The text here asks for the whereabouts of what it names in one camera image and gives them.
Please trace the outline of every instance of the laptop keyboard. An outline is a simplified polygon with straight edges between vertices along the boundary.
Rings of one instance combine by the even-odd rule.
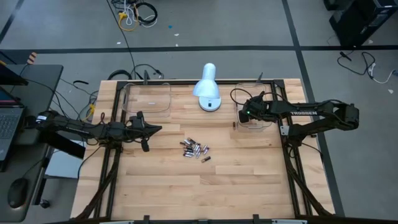
[[[0,114],[0,139],[10,139],[15,133],[18,125],[18,115],[1,115]]]

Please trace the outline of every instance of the wooden table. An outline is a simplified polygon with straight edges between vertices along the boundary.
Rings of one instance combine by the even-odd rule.
[[[305,102],[301,81],[284,81],[289,101]],[[220,85],[221,108],[209,113],[200,109],[198,98],[192,95],[193,85],[171,86],[170,116],[146,117],[148,123],[163,126],[150,138],[150,152],[143,152],[137,143],[124,144],[112,220],[142,220],[144,215],[151,220],[251,219],[253,214],[294,217],[278,126],[272,124],[257,133],[234,131],[236,112],[229,97],[234,87]],[[115,89],[116,81],[101,82],[93,123],[100,120],[102,112],[109,121]],[[309,121],[306,116],[293,117],[294,123]],[[188,137],[211,147],[210,161],[201,163],[182,156],[179,142]],[[314,138],[303,142],[317,147]],[[88,146],[85,157],[96,148]],[[308,188],[333,213],[319,153],[307,146],[299,150]],[[100,149],[82,167],[71,217],[77,216],[96,192],[103,156],[104,149]],[[303,213],[297,184],[296,189]]]

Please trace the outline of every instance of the desk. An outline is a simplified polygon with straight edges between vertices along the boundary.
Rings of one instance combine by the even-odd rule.
[[[8,65],[7,67],[20,74],[24,65]],[[22,76],[56,89],[62,70],[63,67],[61,65],[29,65],[25,68]],[[9,91],[12,87],[4,86],[4,88]],[[53,93],[50,90],[32,82],[27,86],[15,86],[12,95],[19,97],[27,107],[25,115],[34,116],[37,116],[41,111],[47,110],[53,97]],[[30,130],[25,134],[29,135],[25,138],[37,135],[36,130]],[[0,172],[0,222],[21,222],[25,219],[39,174],[43,172],[42,167],[37,165],[26,175],[29,180],[28,194],[27,201],[22,207],[13,209],[8,205],[7,193],[9,186],[48,153],[49,147],[46,144],[12,147],[9,162],[6,164],[4,172]]]
[[[305,102],[299,79],[285,79],[284,83],[291,102]],[[93,123],[100,120],[102,112],[109,121],[116,85],[117,81],[101,82]],[[272,124],[261,133],[234,131],[236,112],[229,93],[235,85],[219,87],[221,108],[209,113],[200,109],[198,98],[192,95],[193,85],[172,85],[170,116],[146,118],[150,124],[163,126],[150,138],[150,152],[143,152],[140,144],[123,144],[112,220],[142,220],[144,215],[150,215],[151,220],[252,219],[253,214],[260,218],[294,217],[279,127]],[[294,123],[309,121],[306,116],[293,117]],[[211,147],[210,161],[202,164],[182,156],[179,142],[188,137]],[[317,147],[314,138],[304,142]],[[85,157],[96,148],[89,146]],[[333,213],[319,153],[302,146],[300,155],[308,188]],[[103,156],[104,149],[100,149],[83,166],[71,217],[77,216],[95,194]],[[297,186],[296,191],[303,213]],[[101,216],[106,193],[103,198]]]

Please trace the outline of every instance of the lamp base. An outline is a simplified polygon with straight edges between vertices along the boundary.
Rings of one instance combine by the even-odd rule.
[[[221,106],[221,98],[207,98],[207,97],[199,97],[199,106],[204,111],[213,112],[216,111]]]

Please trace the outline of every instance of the clear plastic container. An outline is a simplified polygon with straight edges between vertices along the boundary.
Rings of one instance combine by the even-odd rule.
[[[235,85],[235,88],[240,88],[243,90],[248,91],[252,96],[257,96],[259,95],[262,91],[264,92],[270,92],[271,91],[271,86],[265,85],[262,83],[238,83]],[[264,100],[269,100],[272,99],[271,95],[264,95]],[[246,100],[250,99],[250,96],[243,92],[236,90],[234,91],[234,99],[239,102],[239,103],[245,103]],[[258,121],[256,119],[251,119],[249,122],[246,123],[241,123],[239,120],[239,111],[242,110],[243,105],[238,105],[235,104],[236,108],[236,130],[240,132],[261,132],[264,130],[266,127],[269,127],[272,125],[272,122],[265,122],[265,121]]]
[[[135,85],[128,83],[122,89],[122,109],[127,116],[134,116],[142,111],[147,118],[164,118],[170,116],[171,86]]]

